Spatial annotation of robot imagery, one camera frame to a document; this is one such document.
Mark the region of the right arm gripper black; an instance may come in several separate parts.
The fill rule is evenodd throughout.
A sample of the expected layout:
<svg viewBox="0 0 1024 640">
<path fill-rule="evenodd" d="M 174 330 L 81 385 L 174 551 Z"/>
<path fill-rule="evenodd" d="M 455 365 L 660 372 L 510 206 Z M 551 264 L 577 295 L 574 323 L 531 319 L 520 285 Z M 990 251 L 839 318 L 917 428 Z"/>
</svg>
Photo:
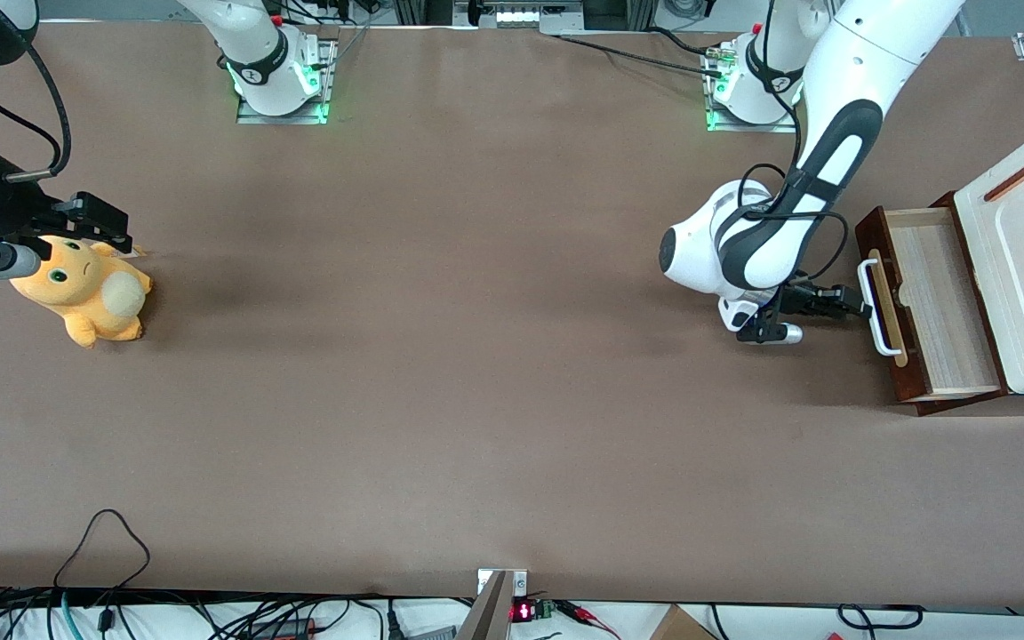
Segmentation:
<svg viewBox="0 0 1024 640">
<path fill-rule="evenodd" d="M 0 242 L 22 236 L 60 234 L 72 231 L 102 255 L 132 255 L 129 215 L 91 193 L 75 193 L 68 200 L 50 197 L 35 182 L 11 183 L 5 174 L 18 169 L 0 158 Z"/>
</svg>

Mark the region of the left arm gripper black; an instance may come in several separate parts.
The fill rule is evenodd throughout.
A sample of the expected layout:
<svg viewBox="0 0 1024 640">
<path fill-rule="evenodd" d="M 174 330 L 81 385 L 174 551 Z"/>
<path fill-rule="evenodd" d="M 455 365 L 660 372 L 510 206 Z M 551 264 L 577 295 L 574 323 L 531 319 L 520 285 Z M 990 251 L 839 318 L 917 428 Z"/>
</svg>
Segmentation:
<svg viewBox="0 0 1024 640">
<path fill-rule="evenodd" d="M 808 280 L 782 284 L 777 294 L 776 307 L 780 315 L 829 317 L 837 321 L 850 316 L 868 319 L 871 313 L 871 305 L 857 289 L 842 284 L 825 287 Z"/>
</svg>

